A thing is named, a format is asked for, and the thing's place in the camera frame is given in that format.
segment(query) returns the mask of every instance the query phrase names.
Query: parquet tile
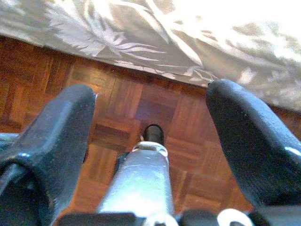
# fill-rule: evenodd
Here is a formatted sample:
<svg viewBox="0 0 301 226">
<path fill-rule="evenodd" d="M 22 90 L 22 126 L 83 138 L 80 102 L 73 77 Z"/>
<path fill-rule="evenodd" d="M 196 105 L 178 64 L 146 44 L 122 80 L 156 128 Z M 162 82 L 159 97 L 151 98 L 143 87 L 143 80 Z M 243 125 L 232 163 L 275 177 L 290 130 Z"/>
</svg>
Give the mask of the parquet tile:
<svg viewBox="0 0 301 226">
<path fill-rule="evenodd" d="M 117 156 L 130 151 L 150 123 L 160 124 L 165 132 L 176 212 L 251 209 L 222 154 L 204 88 L 4 37 L 0 79 L 0 132 L 22 131 L 64 87 L 83 83 L 97 94 L 89 152 L 63 213 L 95 210 Z M 273 110 L 300 139 L 301 115 Z"/>
</svg>

